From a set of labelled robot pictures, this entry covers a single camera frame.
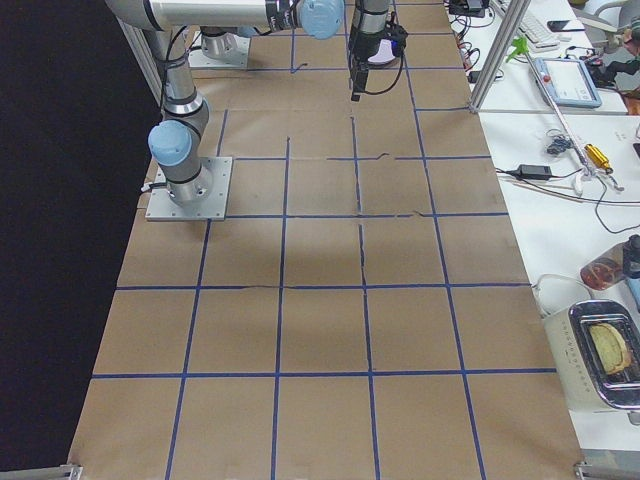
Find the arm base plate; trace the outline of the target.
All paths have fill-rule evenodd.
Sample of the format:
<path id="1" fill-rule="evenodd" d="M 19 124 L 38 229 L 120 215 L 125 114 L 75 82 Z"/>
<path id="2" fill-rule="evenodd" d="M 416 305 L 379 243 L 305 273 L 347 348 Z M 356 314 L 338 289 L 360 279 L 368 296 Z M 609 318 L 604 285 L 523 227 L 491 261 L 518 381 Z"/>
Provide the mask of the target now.
<path id="1" fill-rule="evenodd" d="M 145 217 L 149 221 L 224 221 L 229 199 L 233 159 L 201 157 L 199 176 L 185 184 L 168 182 L 160 167 L 154 181 Z"/>
<path id="2" fill-rule="evenodd" d="M 189 54 L 189 64 L 195 70 L 247 68 L 250 39 L 235 34 L 200 36 Z"/>

